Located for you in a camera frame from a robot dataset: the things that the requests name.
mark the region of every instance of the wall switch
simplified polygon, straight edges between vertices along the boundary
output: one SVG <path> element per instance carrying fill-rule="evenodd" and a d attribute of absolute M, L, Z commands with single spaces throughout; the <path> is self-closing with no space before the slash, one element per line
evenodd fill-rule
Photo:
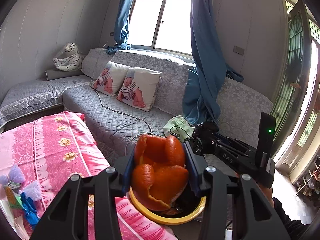
<path fill-rule="evenodd" d="M 240 48 L 238 46 L 234 46 L 233 47 L 233 52 L 238 53 L 238 54 L 240 54 L 242 56 L 244 55 L 244 49 L 242 49 L 242 48 Z"/>

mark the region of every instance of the baby print pillow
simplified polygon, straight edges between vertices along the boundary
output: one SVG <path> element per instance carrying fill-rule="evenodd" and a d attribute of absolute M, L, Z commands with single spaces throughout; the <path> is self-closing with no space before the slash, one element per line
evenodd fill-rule
<path fill-rule="evenodd" d="M 135 108 L 150 111 L 161 74 L 148 68 L 129 68 L 117 99 Z"/>
<path fill-rule="evenodd" d="M 108 96 L 115 96 L 130 67 L 109 61 L 92 87 Z"/>

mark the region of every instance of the green cloth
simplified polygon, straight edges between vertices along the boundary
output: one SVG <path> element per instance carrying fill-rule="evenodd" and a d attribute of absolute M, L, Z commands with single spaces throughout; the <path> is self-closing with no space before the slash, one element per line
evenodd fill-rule
<path fill-rule="evenodd" d="M 178 127 L 182 128 L 188 134 L 186 134 L 183 130 L 181 130 L 177 127 L 174 127 L 174 126 L 178 126 Z M 166 123 L 166 125 L 163 127 L 163 132 L 166 137 L 168 137 L 170 135 L 170 133 L 169 133 L 170 129 L 171 129 L 172 133 L 178 135 L 178 139 L 182 143 L 184 142 L 184 140 L 186 138 L 192 137 L 192 133 L 195 130 L 195 128 L 193 126 L 191 126 L 182 115 L 178 115 L 176 117 L 171 118 Z"/>

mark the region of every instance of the throw pillow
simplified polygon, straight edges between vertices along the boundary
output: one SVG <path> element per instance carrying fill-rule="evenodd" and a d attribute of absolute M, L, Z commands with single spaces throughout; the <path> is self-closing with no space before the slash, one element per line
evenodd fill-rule
<path fill-rule="evenodd" d="M 104 66 L 113 57 L 113 55 L 108 55 L 106 51 L 107 49 L 90 49 L 82 61 L 81 71 L 88 77 L 97 79 Z"/>
<path fill-rule="evenodd" d="M 117 99 L 135 108 L 150 111 L 161 74 L 148 68 L 129 68 Z"/>
<path fill-rule="evenodd" d="M 108 96 L 115 96 L 130 67 L 109 61 L 92 87 Z"/>

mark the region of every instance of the white wall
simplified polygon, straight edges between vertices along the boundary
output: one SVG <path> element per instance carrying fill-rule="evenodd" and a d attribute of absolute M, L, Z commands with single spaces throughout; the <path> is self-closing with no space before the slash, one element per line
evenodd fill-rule
<path fill-rule="evenodd" d="M 213 10 L 226 62 L 271 100 L 287 46 L 283 0 L 213 0 Z M 233 52 L 235 45 L 245 49 L 243 56 Z"/>
<path fill-rule="evenodd" d="M 104 46 L 107 42 L 108 44 L 105 46 L 114 46 L 115 39 L 113 36 L 110 36 L 111 32 L 114 32 L 116 17 L 118 14 L 120 0 L 110 0 L 108 10 L 106 13 L 106 19 L 103 24 L 101 38 L 100 38 L 100 48 Z"/>
<path fill-rule="evenodd" d="M 41 78 L 68 41 L 100 43 L 110 0 L 18 0 L 0 32 L 0 103 L 13 85 Z"/>

